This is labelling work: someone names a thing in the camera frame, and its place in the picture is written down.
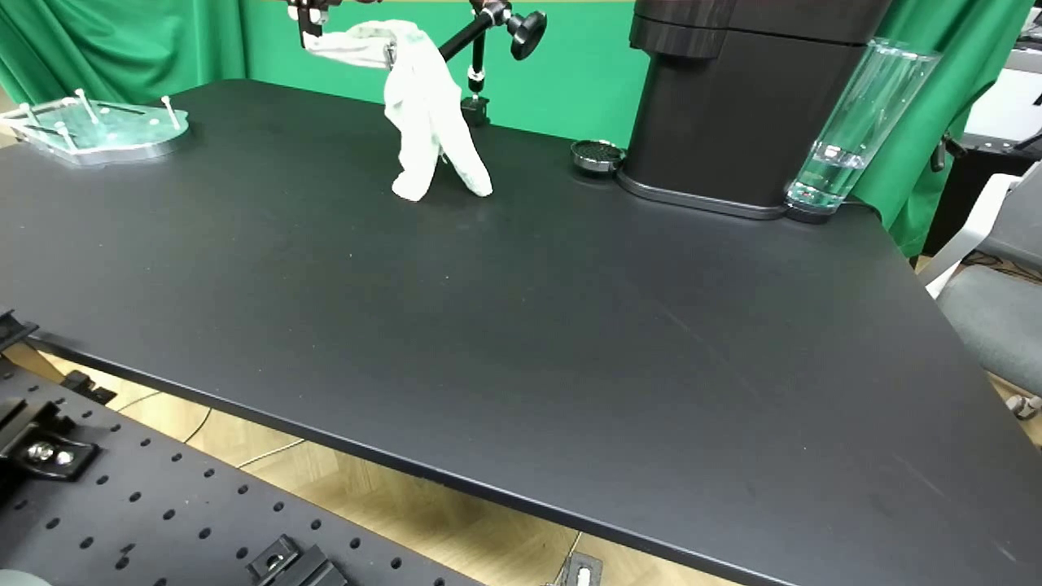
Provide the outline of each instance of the glass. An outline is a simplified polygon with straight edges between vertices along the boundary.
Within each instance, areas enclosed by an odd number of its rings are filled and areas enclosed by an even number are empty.
[[[901,120],[939,55],[873,40],[853,69],[833,114],[812,143],[798,175],[786,186],[788,209],[833,213],[888,130]]]

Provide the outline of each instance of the metal pegboard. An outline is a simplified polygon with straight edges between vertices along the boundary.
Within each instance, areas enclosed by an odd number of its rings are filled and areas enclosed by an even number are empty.
[[[62,401],[71,440],[97,441],[74,481],[0,473],[0,569],[55,586],[234,586],[277,537],[318,548],[347,579],[473,583],[399,543],[277,490],[65,386],[0,369],[0,401]]]

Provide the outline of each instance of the green backdrop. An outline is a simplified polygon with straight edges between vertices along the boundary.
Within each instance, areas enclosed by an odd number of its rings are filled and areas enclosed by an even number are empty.
[[[853,190],[882,210],[904,252],[919,252],[946,167],[933,147],[1000,71],[1032,0],[895,0],[882,35],[941,53],[945,60]],[[554,136],[627,143],[647,58],[627,47],[630,0],[519,0],[550,12],[527,60],[504,31],[489,35],[491,118]],[[466,0],[345,0],[333,28],[357,18],[414,18],[432,40],[470,23]],[[283,0],[0,0],[0,83],[17,102],[85,88],[95,98],[154,102],[212,78],[258,78],[377,102],[384,74],[313,58],[297,46]]]

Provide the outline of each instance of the black table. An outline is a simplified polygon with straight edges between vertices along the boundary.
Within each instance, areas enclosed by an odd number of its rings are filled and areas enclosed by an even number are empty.
[[[406,206],[375,104],[178,104],[164,161],[0,153],[50,349],[724,577],[1038,583],[1042,461],[868,210],[660,209],[529,132]]]

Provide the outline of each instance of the black device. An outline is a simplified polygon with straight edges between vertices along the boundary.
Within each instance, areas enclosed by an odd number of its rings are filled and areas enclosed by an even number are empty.
[[[622,186],[779,213],[885,9],[888,0],[637,0],[630,46],[651,53],[651,69]]]

